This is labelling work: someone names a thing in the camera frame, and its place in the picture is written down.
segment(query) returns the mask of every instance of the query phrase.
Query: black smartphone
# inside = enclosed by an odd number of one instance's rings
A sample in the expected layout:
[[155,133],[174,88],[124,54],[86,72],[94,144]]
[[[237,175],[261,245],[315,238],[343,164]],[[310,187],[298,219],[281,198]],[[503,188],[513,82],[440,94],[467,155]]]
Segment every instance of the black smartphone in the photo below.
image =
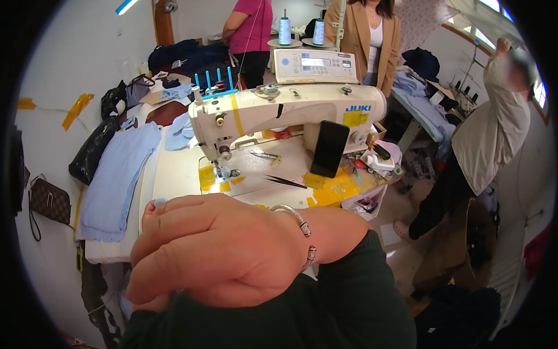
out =
[[349,127],[331,121],[320,122],[310,173],[335,177],[348,138]]

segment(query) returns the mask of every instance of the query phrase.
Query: silver bangle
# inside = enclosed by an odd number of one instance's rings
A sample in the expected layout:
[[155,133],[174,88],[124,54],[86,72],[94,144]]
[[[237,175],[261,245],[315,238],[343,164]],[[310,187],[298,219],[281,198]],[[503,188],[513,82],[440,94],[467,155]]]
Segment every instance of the silver bangle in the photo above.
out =
[[[270,208],[270,211],[275,211],[278,209],[283,209],[289,213],[291,213],[293,216],[296,217],[296,219],[299,221],[300,224],[300,230],[302,230],[302,233],[304,234],[304,236],[309,237],[310,235],[312,235],[312,232],[310,231],[310,228],[308,227],[308,223],[306,223],[306,221],[304,219],[302,219],[302,217],[299,215],[298,212],[295,211],[294,208],[287,206],[287,205],[275,205],[272,208]],[[316,258],[316,247],[310,245],[310,247],[308,248],[308,255],[306,256],[306,263],[304,263],[304,266],[302,267],[302,271],[305,271],[306,269],[308,269],[308,267],[310,266],[310,264],[312,264],[314,258]]]

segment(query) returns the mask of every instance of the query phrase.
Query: sewing machine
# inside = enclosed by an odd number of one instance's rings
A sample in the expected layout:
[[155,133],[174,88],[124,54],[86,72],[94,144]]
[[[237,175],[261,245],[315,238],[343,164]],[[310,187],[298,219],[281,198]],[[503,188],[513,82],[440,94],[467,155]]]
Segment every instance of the sewing machine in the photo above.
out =
[[274,55],[282,84],[204,100],[199,88],[193,89],[190,121],[218,176],[228,177],[220,173],[219,160],[230,160],[232,144],[244,135],[304,125],[305,146],[314,150],[319,123],[328,120],[350,127],[345,146],[349,153],[368,148],[372,123],[386,114],[386,98],[379,89],[355,84],[354,55],[314,50],[276,50]]

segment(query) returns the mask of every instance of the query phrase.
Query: pink shirt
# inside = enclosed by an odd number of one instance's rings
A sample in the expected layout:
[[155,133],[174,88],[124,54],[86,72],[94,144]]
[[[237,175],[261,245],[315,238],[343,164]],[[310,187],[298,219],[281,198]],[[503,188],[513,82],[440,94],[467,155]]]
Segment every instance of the pink shirt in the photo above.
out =
[[238,0],[233,11],[246,13],[249,16],[230,37],[230,53],[269,51],[270,46],[267,42],[271,38],[271,23],[273,22],[270,0]]

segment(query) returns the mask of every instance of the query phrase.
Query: hand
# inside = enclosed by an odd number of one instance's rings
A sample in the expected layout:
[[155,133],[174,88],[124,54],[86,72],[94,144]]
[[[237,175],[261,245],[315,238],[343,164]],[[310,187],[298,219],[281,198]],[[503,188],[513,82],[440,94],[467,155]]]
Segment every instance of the hand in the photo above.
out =
[[498,38],[498,42],[496,43],[496,51],[505,53],[511,49],[512,45],[509,41],[503,37]]
[[291,285],[310,245],[318,249],[316,263],[334,262],[368,230],[365,220],[340,208],[298,211],[311,237],[288,212],[267,211],[224,194],[190,195],[157,208],[149,203],[131,253],[128,299],[143,304],[184,288],[215,307],[259,305]]

